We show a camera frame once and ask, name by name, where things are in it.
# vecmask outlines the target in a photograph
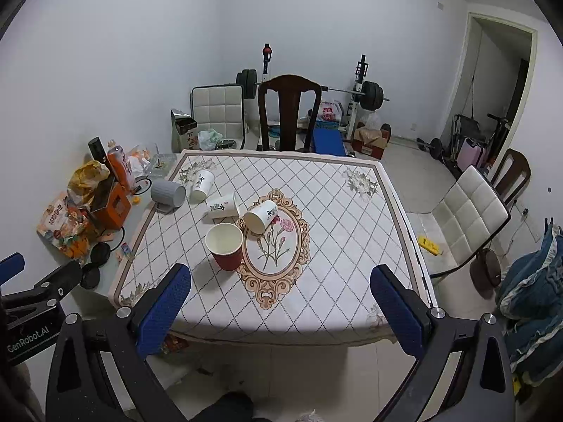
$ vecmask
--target gray mug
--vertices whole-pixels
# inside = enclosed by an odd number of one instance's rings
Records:
[[[170,212],[182,206],[186,201],[186,188],[182,184],[165,179],[153,179],[150,197],[157,204],[157,209]]]

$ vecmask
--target pink suitcase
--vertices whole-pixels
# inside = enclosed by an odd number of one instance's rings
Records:
[[[483,146],[466,138],[456,161],[459,169],[464,172],[471,165],[479,168],[485,160],[485,156],[486,149]]]

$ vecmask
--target orange box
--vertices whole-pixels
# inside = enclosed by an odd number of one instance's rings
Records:
[[[110,230],[118,230],[129,214],[131,203],[123,187],[115,182],[113,175],[98,184],[90,212]]]

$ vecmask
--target ceiling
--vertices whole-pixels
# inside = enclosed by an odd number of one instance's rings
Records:
[[[517,59],[530,60],[531,33],[493,20],[476,19],[499,49]]]

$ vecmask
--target diamond pattern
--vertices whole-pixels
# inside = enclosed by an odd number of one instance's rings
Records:
[[[350,190],[347,165],[290,158],[190,156],[183,167],[212,160],[216,194],[236,193],[241,213],[260,196],[279,188],[293,198],[309,224],[310,261],[295,286],[270,310],[258,304],[238,273],[221,271],[203,243],[215,223],[205,202],[189,200],[171,214],[153,214],[121,291],[152,284],[175,262],[191,268],[192,290],[173,329],[203,339],[341,344],[376,338],[367,328],[374,304],[372,268],[384,263],[405,287],[409,272],[392,214],[380,186],[367,201]],[[373,165],[350,166],[375,179]]]

